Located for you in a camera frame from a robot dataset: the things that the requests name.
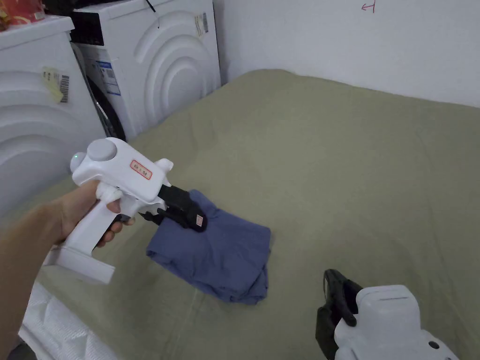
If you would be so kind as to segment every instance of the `dryer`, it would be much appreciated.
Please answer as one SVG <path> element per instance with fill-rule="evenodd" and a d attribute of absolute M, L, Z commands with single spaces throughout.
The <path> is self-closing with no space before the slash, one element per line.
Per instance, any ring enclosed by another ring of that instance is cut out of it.
<path fill-rule="evenodd" d="M 70 18 L 47 16 L 0 33 L 0 216 L 66 176 L 72 155 L 105 137 L 72 29 Z M 43 77 L 57 82 L 56 98 Z"/>
<path fill-rule="evenodd" d="M 212 0 L 127 0 L 72 14 L 87 75 L 127 139 L 220 87 Z"/>

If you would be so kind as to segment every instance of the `red label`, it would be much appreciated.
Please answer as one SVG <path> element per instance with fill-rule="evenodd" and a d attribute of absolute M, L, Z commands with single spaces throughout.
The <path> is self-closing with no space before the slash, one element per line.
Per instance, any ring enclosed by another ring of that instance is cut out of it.
<path fill-rule="evenodd" d="M 152 177 L 152 172 L 136 160 L 132 161 L 130 167 L 147 180 L 150 180 L 150 178 Z"/>

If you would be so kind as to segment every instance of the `mattress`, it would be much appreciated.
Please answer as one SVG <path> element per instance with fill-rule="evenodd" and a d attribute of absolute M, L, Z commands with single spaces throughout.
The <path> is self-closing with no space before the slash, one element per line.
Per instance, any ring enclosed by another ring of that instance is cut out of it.
<path fill-rule="evenodd" d="M 35 283 L 19 332 L 38 360 L 117 360 L 61 301 Z"/>
<path fill-rule="evenodd" d="M 423 326 L 478 358 L 479 120 L 477 108 L 246 74 L 132 145 L 172 160 L 176 186 L 271 228 L 267 299 L 226 304 L 176 278 L 146 257 L 156 227 L 141 218 L 94 251 L 117 267 L 108 286 L 53 268 L 38 281 L 126 359 L 319 359 L 322 275 L 336 268 L 365 287 L 406 285 Z"/>

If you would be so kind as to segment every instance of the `folded blue shirt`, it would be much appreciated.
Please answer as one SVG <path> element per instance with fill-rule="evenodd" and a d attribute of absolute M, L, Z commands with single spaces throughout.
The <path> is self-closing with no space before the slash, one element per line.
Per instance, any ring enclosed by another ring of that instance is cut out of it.
<path fill-rule="evenodd" d="M 256 304 L 267 295 L 270 229 L 218 209 L 190 191 L 208 218 L 205 232 L 165 218 L 147 255 L 201 291 L 227 302 Z"/>

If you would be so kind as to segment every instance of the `white wall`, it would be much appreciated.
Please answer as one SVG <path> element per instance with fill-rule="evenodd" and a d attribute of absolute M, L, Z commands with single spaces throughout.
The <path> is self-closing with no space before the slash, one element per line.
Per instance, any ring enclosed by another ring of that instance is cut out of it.
<path fill-rule="evenodd" d="M 215 0 L 223 82 L 281 68 L 480 107 L 480 0 L 365 1 Z"/>

